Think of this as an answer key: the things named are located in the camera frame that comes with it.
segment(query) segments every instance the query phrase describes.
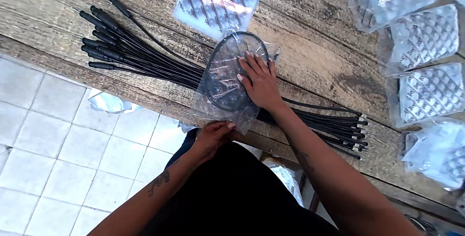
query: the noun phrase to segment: arm tattoo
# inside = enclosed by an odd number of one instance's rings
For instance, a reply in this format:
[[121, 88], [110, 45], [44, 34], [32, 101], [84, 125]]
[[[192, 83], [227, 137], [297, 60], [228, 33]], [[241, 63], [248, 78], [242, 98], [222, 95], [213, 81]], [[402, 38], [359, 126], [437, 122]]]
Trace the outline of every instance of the arm tattoo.
[[162, 183], [164, 182], [169, 182], [170, 181], [170, 173], [165, 170], [163, 171], [160, 175], [158, 175], [158, 177], [156, 177], [151, 183], [151, 187], [150, 187], [150, 190], [148, 190], [148, 196], [152, 196], [154, 195], [154, 188], [155, 188], [155, 185], [157, 187], [159, 187]]
[[291, 149], [294, 152], [295, 157], [302, 165], [302, 169], [304, 169], [304, 171], [308, 173], [314, 172], [315, 168], [311, 167], [310, 164], [308, 164], [307, 162], [308, 154], [299, 152], [299, 150], [294, 146], [293, 142], [291, 141], [291, 138], [289, 138], [289, 136], [286, 133], [284, 133], [284, 135], [286, 136], [286, 139], [289, 142], [289, 146], [291, 146]]

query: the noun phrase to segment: white tile floor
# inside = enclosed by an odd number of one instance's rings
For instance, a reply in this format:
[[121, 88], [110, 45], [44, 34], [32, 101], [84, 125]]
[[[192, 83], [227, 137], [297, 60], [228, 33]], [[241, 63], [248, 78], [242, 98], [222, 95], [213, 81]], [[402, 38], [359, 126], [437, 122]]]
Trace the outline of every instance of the white tile floor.
[[94, 111], [89, 93], [0, 56], [0, 236], [86, 235], [160, 174], [186, 136], [148, 109]]

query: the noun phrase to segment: hand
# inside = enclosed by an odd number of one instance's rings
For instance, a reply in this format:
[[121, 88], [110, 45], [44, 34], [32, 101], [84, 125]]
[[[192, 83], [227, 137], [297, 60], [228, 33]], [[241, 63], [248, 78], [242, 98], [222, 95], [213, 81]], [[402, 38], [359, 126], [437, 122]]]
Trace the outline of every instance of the hand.
[[268, 68], [257, 54], [252, 57], [248, 51], [246, 51], [248, 64], [241, 57], [238, 59], [248, 77], [238, 74], [237, 78], [246, 88], [252, 102], [269, 112], [285, 105], [276, 84], [276, 67], [273, 61], [269, 61], [270, 68]]
[[200, 164], [215, 156], [221, 145], [239, 137], [231, 121], [212, 121], [200, 130], [189, 152], [199, 158]]

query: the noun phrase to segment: cable bundle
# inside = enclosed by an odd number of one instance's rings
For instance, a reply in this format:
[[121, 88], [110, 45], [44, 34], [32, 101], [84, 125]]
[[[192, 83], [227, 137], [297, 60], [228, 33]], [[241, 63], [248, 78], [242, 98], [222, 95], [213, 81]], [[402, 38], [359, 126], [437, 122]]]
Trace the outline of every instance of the cable bundle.
[[[82, 42], [84, 45], [81, 49], [89, 57], [105, 61], [106, 63], [91, 61], [89, 62], [89, 66], [106, 70], [121, 70], [163, 79], [196, 91], [205, 69], [179, 56], [155, 39], [118, 0], [110, 1], [150, 39], [181, 62], [161, 53], [139, 37], [136, 37], [133, 33], [119, 25], [118, 22], [102, 9], [91, 6], [90, 10], [94, 16], [85, 11], [81, 11], [79, 15], [95, 25], [92, 35], [99, 40], [83, 38]], [[299, 118], [312, 128], [330, 147], [353, 158], [361, 159], [360, 156], [352, 154], [345, 149], [359, 152], [366, 151], [368, 143], [363, 141], [365, 139], [363, 126], [368, 125], [368, 122], [363, 118], [363, 114], [350, 109], [329, 108], [295, 102], [284, 97], [283, 100], [307, 108], [355, 114], [356, 117], [330, 116], [292, 108]], [[271, 114], [264, 109], [260, 110], [257, 120], [277, 126]]]

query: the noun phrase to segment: person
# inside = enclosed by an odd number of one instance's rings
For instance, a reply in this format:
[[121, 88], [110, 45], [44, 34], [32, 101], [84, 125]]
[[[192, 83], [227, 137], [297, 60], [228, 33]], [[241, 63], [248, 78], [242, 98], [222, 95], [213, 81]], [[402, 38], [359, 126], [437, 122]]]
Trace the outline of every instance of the person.
[[313, 235], [420, 235], [356, 169], [283, 102], [276, 70], [257, 56], [239, 58], [252, 101], [273, 116], [337, 228], [302, 208], [281, 180], [241, 145], [234, 123], [190, 131], [167, 168], [104, 219], [90, 236], [231, 233], [273, 230]]

